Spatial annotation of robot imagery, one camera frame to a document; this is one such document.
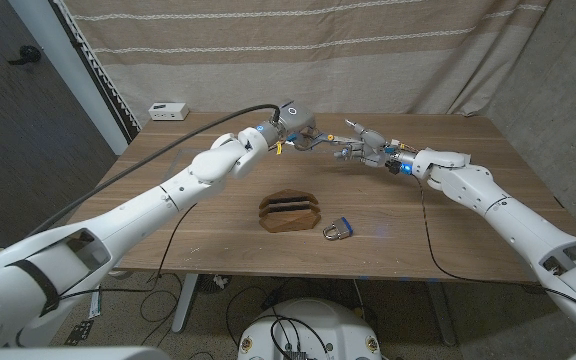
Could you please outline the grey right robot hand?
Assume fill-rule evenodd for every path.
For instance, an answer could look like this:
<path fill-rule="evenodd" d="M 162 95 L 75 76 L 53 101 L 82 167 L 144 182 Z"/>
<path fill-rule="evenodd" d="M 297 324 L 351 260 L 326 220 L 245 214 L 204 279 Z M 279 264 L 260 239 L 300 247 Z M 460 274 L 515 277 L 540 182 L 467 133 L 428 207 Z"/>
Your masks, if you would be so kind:
<path fill-rule="evenodd" d="M 412 161 L 417 152 L 398 140 L 388 142 L 380 133 L 363 125 L 345 120 L 356 133 L 354 137 L 329 135 L 328 140 L 343 148 L 334 153 L 338 159 L 358 160 L 369 167 L 385 167 L 391 173 L 412 174 Z"/>

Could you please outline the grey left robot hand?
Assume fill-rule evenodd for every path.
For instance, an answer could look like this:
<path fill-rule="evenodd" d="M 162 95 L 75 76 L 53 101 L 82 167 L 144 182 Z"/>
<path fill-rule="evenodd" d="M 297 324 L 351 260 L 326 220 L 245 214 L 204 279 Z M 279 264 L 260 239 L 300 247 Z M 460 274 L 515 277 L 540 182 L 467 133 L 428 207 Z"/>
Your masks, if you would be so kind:
<path fill-rule="evenodd" d="M 328 135 L 317 129 L 314 113 L 304 105 L 285 100 L 278 107 L 278 118 L 271 119 L 261 131 L 269 146 L 285 140 L 297 150 L 305 151 L 328 140 Z"/>

